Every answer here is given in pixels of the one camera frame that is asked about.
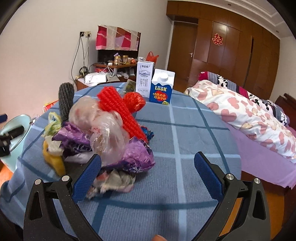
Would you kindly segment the yellow sponge piece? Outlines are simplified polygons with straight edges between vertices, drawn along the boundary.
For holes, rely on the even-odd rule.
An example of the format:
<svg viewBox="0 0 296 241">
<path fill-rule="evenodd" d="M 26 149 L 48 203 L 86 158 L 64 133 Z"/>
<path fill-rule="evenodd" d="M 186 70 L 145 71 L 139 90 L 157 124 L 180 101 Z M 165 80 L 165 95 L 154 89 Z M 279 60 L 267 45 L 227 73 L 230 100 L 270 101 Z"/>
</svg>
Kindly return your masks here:
<svg viewBox="0 0 296 241">
<path fill-rule="evenodd" d="M 43 142 L 43 157 L 47 164 L 49 164 L 56 174 L 60 177 L 66 175 L 66 168 L 61 156 L 53 156 L 48 152 L 48 144 Z"/>
</svg>

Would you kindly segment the grey foam net sleeve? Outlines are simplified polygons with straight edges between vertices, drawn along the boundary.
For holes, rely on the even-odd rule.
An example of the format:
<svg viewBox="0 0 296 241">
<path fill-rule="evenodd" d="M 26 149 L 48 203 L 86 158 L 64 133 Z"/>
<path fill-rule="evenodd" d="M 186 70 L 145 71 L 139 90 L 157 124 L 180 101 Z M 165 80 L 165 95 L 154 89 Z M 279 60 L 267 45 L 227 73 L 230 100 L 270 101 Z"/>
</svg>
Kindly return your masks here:
<svg viewBox="0 0 296 241">
<path fill-rule="evenodd" d="M 73 106 L 74 93 L 74 86 L 69 82 L 62 83 L 59 87 L 59 111 L 62 121 L 68 120 L 70 109 Z"/>
</svg>

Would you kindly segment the purple foil wrapper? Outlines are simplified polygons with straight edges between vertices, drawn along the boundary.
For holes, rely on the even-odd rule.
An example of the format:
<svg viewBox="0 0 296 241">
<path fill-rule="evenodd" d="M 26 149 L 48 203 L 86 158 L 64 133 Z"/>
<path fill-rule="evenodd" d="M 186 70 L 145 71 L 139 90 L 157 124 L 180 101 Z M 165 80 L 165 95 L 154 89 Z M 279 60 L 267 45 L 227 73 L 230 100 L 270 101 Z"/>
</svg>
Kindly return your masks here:
<svg viewBox="0 0 296 241">
<path fill-rule="evenodd" d="M 68 122 L 52 137 L 52 142 L 60 143 L 60 149 L 64 151 L 66 162 L 85 164 L 95 154 L 90 147 L 89 137 L 85 131 Z M 104 167 L 128 173 L 142 173 L 154 165 L 152 150 L 145 141 L 133 137 L 129 140 L 121 160 L 116 164 Z"/>
</svg>

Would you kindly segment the red foam net sleeve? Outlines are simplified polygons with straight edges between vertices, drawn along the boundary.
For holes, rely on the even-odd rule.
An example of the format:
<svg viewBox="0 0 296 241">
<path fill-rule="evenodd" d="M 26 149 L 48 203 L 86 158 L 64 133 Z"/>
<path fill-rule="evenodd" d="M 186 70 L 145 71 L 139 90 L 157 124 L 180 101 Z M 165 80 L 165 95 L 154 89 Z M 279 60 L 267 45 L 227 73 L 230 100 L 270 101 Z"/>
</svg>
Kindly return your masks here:
<svg viewBox="0 0 296 241">
<path fill-rule="evenodd" d="M 140 125 L 132 116 L 122 97 L 113 86 L 105 86 L 97 94 L 99 108 L 103 111 L 117 112 L 122 119 L 122 127 L 128 132 L 129 138 L 137 137 L 148 143 L 147 137 L 140 128 Z"/>
</svg>

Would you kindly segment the light blue enamel basin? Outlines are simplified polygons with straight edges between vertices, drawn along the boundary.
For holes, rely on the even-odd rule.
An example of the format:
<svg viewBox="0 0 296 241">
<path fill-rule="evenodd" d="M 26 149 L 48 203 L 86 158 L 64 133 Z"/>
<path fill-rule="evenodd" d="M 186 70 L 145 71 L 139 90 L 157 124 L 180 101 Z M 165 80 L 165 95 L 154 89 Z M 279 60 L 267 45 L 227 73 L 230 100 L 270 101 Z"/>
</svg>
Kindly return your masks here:
<svg viewBox="0 0 296 241">
<path fill-rule="evenodd" d="M 24 129 L 21 135 L 11 140 L 10 154 L 8 156 L 1 157 L 1 161 L 13 173 L 16 170 L 16 161 L 18 159 L 18 156 L 20 156 L 20 154 L 22 153 L 24 140 L 31 128 L 31 125 L 32 118 L 29 115 L 21 114 L 19 116 L 12 118 L 1 129 L 1 135 L 20 126 L 23 126 Z"/>
</svg>

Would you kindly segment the red gift box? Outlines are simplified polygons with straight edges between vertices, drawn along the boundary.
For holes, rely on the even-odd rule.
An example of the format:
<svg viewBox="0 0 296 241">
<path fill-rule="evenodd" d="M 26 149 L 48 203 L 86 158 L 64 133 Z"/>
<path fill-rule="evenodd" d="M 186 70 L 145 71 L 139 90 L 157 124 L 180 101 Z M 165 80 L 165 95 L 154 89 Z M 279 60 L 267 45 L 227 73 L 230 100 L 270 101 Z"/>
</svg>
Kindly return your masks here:
<svg viewBox="0 0 296 241">
<path fill-rule="evenodd" d="M 45 112 L 48 111 L 50 108 L 52 108 L 57 102 L 58 102 L 58 100 L 56 100 L 56 101 L 52 101 L 52 102 L 49 102 L 49 103 L 46 103 L 46 104 L 42 107 L 43 113 L 45 113 Z"/>
</svg>

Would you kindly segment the yellow green wrapper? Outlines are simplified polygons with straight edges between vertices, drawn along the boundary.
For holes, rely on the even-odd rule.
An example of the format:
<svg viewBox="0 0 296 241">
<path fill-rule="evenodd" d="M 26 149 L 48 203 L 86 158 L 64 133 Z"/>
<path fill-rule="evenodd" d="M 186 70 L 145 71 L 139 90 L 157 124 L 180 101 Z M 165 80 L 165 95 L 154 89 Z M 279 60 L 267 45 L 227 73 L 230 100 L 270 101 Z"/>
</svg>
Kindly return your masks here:
<svg viewBox="0 0 296 241">
<path fill-rule="evenodd" d="M 48 115 L 48 124 L 44 128 L 43 137 L 54 136 L 61 127 L 61 117 L 56 112 L 50 112 Z"/>
</svg>

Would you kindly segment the purple bed sheet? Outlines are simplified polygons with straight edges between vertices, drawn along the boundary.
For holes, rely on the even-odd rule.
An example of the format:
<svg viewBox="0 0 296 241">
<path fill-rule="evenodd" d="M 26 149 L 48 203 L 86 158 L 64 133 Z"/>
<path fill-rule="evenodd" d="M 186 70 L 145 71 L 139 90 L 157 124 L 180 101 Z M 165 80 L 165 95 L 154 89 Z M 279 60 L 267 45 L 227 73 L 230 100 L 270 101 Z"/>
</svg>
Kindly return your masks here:
<svg viewBox="0 0 296 241">
<path fill-rule="evenodd" d="M 237 144 L 242 171 L 283 188 L 295 187 L 294 163 L 249 139 L 231 125 L 226 126 Z"/>
</svg>

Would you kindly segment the crumpled patterned wrapper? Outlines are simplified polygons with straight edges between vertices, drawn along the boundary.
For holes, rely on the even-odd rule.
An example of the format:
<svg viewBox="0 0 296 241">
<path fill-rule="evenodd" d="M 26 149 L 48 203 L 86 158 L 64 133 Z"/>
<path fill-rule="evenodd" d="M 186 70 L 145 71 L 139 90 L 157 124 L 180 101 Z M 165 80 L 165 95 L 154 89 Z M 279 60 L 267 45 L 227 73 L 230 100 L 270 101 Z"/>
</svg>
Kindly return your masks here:
<svg viewBox="0 0 296 241">
<path fill-rule="evenodd" d="M 92 199 L 107 191 L 130 192 L 134 187 L 135 180 L 136 176 L 134 174 L 117 170 L 112 170 L 110 173 L 104 171 L 94 179 L 93 184 L 86 194 L 86 198 Z"/>
</svg>

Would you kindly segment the floral white quilt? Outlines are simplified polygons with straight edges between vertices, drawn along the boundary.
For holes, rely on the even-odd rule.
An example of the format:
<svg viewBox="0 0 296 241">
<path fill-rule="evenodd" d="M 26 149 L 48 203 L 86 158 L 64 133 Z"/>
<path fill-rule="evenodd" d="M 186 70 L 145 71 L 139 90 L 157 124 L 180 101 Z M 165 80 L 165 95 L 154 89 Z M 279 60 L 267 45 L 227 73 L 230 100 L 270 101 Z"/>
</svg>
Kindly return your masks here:
<svg viewBox="0 0 296 241">
<path fill-rule="evenodd" d="M 208 80 L 197 82 L 186 89 L 185 94 L 207 106 L 249 139 L 295 163 L 295 136 L 259 105 Z"/>
</svg>

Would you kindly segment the clear pink plastic bag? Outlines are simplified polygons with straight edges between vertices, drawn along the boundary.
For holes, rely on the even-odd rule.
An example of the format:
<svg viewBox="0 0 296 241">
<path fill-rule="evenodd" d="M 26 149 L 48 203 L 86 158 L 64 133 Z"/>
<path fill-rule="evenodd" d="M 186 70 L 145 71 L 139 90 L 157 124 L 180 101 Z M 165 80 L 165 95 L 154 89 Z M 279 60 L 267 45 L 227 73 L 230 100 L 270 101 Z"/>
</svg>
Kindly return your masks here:
<svg viewBox="0 0 296 241">
<path fill-rule="evenodd" d="M 70 123 L 85 131 L 90 137 L 93 153 L 101 157 L 102 165 L 109 166 L 121 160 L 130 137 L 123 121 L 115 111 L 103 111 L 99 101 L 84 96 L 70 109 Z"/>
</svg>

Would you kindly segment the white router box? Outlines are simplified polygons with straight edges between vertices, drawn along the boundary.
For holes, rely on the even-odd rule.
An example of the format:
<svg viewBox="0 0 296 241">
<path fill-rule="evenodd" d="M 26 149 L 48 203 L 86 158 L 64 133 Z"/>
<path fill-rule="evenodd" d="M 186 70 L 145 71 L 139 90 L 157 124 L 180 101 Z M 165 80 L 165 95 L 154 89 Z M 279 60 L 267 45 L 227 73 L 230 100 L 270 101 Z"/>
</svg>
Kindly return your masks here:
<svg viewBox="0 0 296 241">
<path fill-rule="evenodd" d="M 107 81 L 106 72 L 93 72 L 84 77 L 84 83 L 86 84 L 100 84 Z"/>
</svg>

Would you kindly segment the wooden tv cabinet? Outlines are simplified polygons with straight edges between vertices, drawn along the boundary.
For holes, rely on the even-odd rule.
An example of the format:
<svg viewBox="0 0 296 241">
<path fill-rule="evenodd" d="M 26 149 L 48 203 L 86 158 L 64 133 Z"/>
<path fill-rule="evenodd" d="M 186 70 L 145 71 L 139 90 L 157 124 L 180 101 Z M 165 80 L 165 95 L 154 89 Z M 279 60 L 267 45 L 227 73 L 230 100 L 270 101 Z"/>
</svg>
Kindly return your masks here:
<svg viewBox="0 0 296 241">
<path fill-rule="evenodd" d="M 136 63 L 120 64 L 120 65 L 105 65 L 93 64 L 98 72 L 91 72 L 77 77 L 74 80 L 76 90 L 82 90 L 87 87 L 94 87 L 104 83 L 126 82 L 127 80 L 136 81 Z"/>
</svg>

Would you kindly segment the dark snack packet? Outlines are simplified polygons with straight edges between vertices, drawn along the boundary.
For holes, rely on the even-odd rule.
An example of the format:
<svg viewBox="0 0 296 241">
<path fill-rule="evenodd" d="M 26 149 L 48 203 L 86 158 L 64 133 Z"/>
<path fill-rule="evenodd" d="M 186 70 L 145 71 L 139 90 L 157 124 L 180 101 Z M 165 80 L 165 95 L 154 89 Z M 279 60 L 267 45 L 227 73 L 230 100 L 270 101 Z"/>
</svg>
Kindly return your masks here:
<svg viewBox="0 0 296 241">
<path fill-rule="evenodd" d="M 136 89 L 136 82 L 128 79 L 123 88 L 123 93 L 126 94 L 129 92 L 135 92 L 135 89 Z"/>
</svg>

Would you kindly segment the red white patchwork cloth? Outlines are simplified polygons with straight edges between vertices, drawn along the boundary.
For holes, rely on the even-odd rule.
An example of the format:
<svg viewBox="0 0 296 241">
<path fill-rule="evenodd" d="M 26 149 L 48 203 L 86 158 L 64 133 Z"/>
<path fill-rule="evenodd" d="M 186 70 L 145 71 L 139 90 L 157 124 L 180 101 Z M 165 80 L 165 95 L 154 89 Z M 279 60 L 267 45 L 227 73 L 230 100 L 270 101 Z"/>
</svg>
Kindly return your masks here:
<svg viewBox="0 0 296 241">
<path fill-rule="evenodd" d="M 96 50 L 137 51 L 141 32 L 120 27 L 98 25 Z"/>
</svg>

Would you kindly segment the white milk carton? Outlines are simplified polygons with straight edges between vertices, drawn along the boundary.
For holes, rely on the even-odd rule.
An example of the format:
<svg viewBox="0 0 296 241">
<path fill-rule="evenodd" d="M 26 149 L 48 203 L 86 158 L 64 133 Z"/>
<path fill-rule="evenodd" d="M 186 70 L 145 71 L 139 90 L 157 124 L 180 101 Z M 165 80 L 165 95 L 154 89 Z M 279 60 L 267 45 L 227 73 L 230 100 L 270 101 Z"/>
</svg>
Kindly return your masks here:
<svg viewBox="0 0 296 241">
<path fill-rule="evenodd" d="M 144 98 L 149 98 L 153 70 L 154 70 L 153 62 L 138 61 L 135 91 L 141 94 Z"/>
</svg>

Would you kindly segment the blue Look milk carton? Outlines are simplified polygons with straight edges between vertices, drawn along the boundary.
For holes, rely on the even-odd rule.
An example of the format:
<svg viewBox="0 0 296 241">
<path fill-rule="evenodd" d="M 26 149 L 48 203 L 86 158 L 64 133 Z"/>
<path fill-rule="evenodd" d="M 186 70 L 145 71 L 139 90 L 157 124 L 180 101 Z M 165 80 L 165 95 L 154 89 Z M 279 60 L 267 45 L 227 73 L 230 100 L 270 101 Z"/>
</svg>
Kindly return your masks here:
<svg viewBox="0 0 296 241">
<path fill-rule="evenodd" d="M 174 86 L 175 73 L 155 69 L 151 82 L 149 101 L 169 105 Z"/>
</svg>

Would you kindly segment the orange plastic bag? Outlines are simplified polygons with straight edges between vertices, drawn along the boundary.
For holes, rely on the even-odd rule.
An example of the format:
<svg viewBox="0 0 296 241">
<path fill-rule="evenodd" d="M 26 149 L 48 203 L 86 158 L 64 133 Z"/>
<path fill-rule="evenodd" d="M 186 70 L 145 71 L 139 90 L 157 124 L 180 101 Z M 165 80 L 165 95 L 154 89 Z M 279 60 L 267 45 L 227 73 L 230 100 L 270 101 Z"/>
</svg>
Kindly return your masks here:
<svg viewBox="0 0 296 241">
<path fill-rule="evenodd" d="M 154 53 L 152 51 L 150 51 L 146 57 L 146 61 L 147 62 L 152 62 L 154 64 L 154 66 L 156 65 L 157 59 L 158 59 L 159 55 L 154 55 Z"/>
</svg>

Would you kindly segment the red double happiness sticker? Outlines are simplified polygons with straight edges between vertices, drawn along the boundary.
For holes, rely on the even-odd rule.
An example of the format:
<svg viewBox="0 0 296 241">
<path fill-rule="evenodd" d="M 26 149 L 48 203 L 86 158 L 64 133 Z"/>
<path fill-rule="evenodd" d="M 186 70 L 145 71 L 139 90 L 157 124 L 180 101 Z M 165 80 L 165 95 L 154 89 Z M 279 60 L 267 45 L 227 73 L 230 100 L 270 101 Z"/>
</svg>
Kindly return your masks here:
<svg viewBox="0 0 296 241">
<path fill-rule="evenodd" d="M 212 38 L 213 44 L 214 45 L 218 45 L 218 46 L 222 46 L 223 45 L 223 37 L 220 36 L 218 33 L 216 33 L 214 35 L 214 37 Z"/>
</svg>

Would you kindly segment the wall power socket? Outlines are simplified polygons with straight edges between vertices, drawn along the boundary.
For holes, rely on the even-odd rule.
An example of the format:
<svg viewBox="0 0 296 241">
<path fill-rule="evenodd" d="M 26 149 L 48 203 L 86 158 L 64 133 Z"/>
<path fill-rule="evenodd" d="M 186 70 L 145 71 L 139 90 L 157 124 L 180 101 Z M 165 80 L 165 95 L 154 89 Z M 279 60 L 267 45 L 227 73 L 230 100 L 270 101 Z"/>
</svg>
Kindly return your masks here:
<svg viewBox="0 0 296 241">
<path fill-rule="evenodd" d="M 91 32 L 90 31 L 81 31 L 79 33 L 80 37 L 86 37 L 86 38 L 90 38 L 91 37 Z"/>
</svg>

